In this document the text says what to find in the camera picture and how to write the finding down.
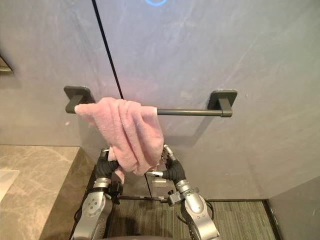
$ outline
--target gray carpet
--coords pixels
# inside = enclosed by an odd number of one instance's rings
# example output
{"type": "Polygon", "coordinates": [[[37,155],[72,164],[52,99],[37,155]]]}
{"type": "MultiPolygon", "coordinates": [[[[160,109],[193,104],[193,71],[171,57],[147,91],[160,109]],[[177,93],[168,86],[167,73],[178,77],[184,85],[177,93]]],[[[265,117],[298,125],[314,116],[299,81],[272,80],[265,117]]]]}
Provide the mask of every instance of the gray carpet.
{"type": "MultiPolygon", "coordinates": [[[[262,202],[211,204],[214,224],[223,240],[275,240],[262,202]]],[[[108,237],[149,235],[190,239],[188,227],[176,217],[175,212],[181,216],[178,205],[169,207],[159,201],[120,200],[120,205],[115,207],[108,237]]]]}

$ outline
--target pink towel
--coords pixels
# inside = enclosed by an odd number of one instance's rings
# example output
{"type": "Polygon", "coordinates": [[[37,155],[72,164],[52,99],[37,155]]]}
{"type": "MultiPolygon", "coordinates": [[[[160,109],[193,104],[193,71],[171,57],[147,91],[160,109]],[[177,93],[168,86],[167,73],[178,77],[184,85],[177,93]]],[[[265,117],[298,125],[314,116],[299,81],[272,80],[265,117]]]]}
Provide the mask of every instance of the pink towel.
{"type": "Polygon", "coordinates": [[[108,160],[119,162],[121,167],[115,173],[122,183],[123,171],[140,176],[159,164],[164,137],[155,107],[104,97],[98,103],[79,104],[74,110],[109,144],[108,160]]]}

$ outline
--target white object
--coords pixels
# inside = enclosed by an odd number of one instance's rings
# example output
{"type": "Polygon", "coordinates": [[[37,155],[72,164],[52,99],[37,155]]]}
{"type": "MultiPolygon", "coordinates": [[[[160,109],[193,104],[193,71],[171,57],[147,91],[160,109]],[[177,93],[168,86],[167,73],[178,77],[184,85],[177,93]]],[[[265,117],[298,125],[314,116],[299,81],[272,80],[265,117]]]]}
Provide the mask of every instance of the white object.
{"type": "Polygon", "coordinates": [[[10,186],[14,183],[19,174],[19,170],[1,170],[0,169],[0,202],[6,195],[10,186]]]}

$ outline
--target black vertical line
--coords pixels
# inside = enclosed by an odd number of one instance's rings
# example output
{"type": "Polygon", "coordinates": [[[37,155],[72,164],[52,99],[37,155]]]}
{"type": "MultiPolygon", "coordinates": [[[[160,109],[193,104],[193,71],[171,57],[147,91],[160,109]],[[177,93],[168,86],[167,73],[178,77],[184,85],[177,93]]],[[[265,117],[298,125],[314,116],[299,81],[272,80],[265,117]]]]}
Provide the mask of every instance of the black vertical line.
{"type": "Polygon", "coordinates": [[[152,198],[151,190],[150,190],[150,186],[149,186],[149,182],[148,182],[148,179],[147,179],[147,175],[146,175],[146,174],[144,174],[144,178],[145,178],[146,184],[148,185],[148,190],[149,190],[150,198],[152,198]]]}
{"type": "Polygon", "coordinates": [[[118,90],[119,90],[120,97],[122,99],[124,99],[124,96],[123,96],[121,88],[120,88],[119,80],[118,80],[118,77],[117,77],[115,65],[114,65],[114,62],[112,60],[110,49],[109,49],[109,46],[108,46],[108,43],[107,43],[107,38],[106,38],[105,31],[104,31],[104,27],[103,27],[102,22],[101,22],[101,18],[100,18],[100,14],[99,14],[99,11],[98,11],[96,0],[92,0],[92,5],[93,5],[93,8],[94,8],[96,20],[98,21],[98,25],[99,25],[99,28],[100,28],[100,32],[101,32],[101,36],[102,36],[103,43],[104,43],[104,46],[105,46],[105,50],[106,50],[106,53],[107,53],[108,58],[109,58],[109,62],[110,62],[111,68],[112,68],[112,72],[113,72],[113,76],[114,76],[116,85],[117,85],[118,90]]]}
{"type": "Polygon", "coordinates": [[[271,211],[269,200],[263,200],[262,204],[264,206],[264,210],[266,212],[266,215],[269,218],[269,222],[270,222],[271,228],[273,230],[273,234],[274,234],[275,239],[276,240],[283,240],[283,237],[281,235],[278,224],[277,224],[276,220],[274,219],[273,213],[271,211]]]}

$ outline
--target countertop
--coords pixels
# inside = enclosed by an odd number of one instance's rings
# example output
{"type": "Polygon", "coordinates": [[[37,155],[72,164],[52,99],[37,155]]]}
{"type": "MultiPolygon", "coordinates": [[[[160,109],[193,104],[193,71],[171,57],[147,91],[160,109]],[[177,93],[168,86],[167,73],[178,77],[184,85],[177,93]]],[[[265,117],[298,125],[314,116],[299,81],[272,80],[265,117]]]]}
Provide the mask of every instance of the countertop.
{"type": "Polygon", "coordinates": [[[68,239],[94,162],[79,147],[0,145],[19,174],[0,203],[0,239],[68,239]]]}

